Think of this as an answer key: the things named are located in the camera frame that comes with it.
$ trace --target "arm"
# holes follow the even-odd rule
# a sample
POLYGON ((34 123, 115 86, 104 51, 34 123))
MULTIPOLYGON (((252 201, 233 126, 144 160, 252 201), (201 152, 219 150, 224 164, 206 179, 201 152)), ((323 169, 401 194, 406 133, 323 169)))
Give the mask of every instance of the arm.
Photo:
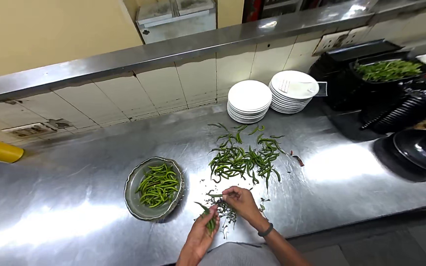
POLYGON ((193 223, 192 230, 190 230, 185 245, 178 257, 177 266, 196 266, 200 263, 200 260, 202 260, 213 242, 213 236, 218 232, 218 228, 220 227, 220 217, 218 217, 217 209, 218 206, 211 206, 208 215, 204 217, 200 215, 193 223), (206 223, 213 217, 216 217, 216 227, 210 234, 206 223))
MULTIPOLYGON (((223 200, 231 205, 258 232, 269 228, 269 221, 264 218, 254 202, 251 191, 232 186, 223 191, 223 200)), ((311 264, 275 229, 264 237, 267 245, 281 265, 310 266, 311 264)))

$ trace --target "gray shirt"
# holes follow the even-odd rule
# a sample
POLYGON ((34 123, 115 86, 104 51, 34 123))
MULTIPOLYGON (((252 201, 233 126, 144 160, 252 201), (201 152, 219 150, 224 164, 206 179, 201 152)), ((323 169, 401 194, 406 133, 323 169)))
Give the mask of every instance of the gray shirt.
POLYGON ((205 254, 199 266, 280 266, 266 245, 228 242, 205 254))

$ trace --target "left hand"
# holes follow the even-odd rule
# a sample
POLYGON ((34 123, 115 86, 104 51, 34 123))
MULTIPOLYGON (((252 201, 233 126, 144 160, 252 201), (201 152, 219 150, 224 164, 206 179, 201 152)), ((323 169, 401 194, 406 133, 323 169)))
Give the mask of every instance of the left hand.
POLYGON ((218 206, 213 205, 210 207, 210 214, 198 219, 193 223, 192 230, 186 238, 185 245, 180 252, 177 265, 197 265, 205 255, 206 251, 213 242, 213 236, 218 232, 220 227, 220 217, 217 212, 218 206), (206 223, 211 218, 216 218, 216 226, 210 234, 206 223))

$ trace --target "right hand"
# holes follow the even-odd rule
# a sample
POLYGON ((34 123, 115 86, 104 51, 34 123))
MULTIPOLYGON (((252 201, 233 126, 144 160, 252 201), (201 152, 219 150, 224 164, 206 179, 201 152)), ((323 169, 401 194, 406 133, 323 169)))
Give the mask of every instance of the right hand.
POLYGON ((259 232, 263 232, 269 228, 269 221, 262 216, 257 208, 251 191, 234 185, 224 190, 222 194, 223 200, 259 232))

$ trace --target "black lid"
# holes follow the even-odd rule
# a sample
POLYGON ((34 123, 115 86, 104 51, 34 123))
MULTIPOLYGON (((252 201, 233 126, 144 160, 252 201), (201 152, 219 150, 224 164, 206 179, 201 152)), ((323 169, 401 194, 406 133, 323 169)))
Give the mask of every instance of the black lid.
POLYGON ((367 43, 339 48, 325 53, 336 62, 352 61, 359 57, 381 54, 384 52, 397 51, 402 49, 399 45, 395 45, 384 39, 370 41, 367 43))

